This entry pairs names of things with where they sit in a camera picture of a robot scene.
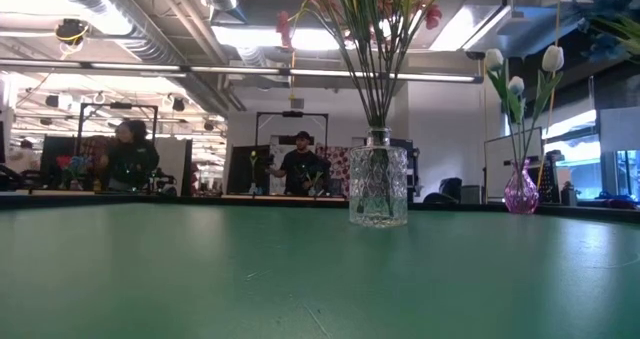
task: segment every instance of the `desk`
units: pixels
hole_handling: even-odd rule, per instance
[[[0,210],[0,337],[640,337],[640,225],[347,219],[158,203]]]

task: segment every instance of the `whiteboard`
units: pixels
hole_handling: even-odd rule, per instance
[[[640,107],[603,109],[600,116],[600,150],[640,150]]]
[[[529,137],[527,130],[524,135],[526,141]],[[520,143],[518,135],[514,136],[516,145]],[[511,136],[505,136],[484,143],[484,152],[486,162],[484,163],[486,172],[487,197],[502,198],[504,197],[504,187],[513,174],[510,162],[513,160],[513,146],[511,144]],[[538,160],[542,160],[542,128],[533,128],[531,135],[531,143],[527,157],[537,156]]]

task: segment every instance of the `pink glass vase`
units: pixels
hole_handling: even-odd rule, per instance
[[[538,207],[538,188],[531,180],[527,169],[529,159],[525,159],[522,170],[518,163],[511,163],[513,175],[504,188],[504,201],[513,214],[532,214]]]

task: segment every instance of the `cap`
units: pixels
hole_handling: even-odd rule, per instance
[[[307,133],[304,130],[299,132],[298,134],[296,134],[296,139],[298,139],[298,138],[311,140],[311,136],[309,135],[309,133]]]

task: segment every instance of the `white tulip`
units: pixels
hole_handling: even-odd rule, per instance
[[[550,45],[542,57],[542,69],[548,72],[558,71],[564,65],[562,48]]]
[[[509,90],[515,95],[522,94],[524,91],[524,80],[519,76],[514,76],[511,78],[511,81],[509,81]]]
[[[502,53],[499,49],[487,50],[484,60],[485,64],[487,65],[487,69],[489,69],[490,71],[498,71],[502,69],[504,58],[502,58]]]

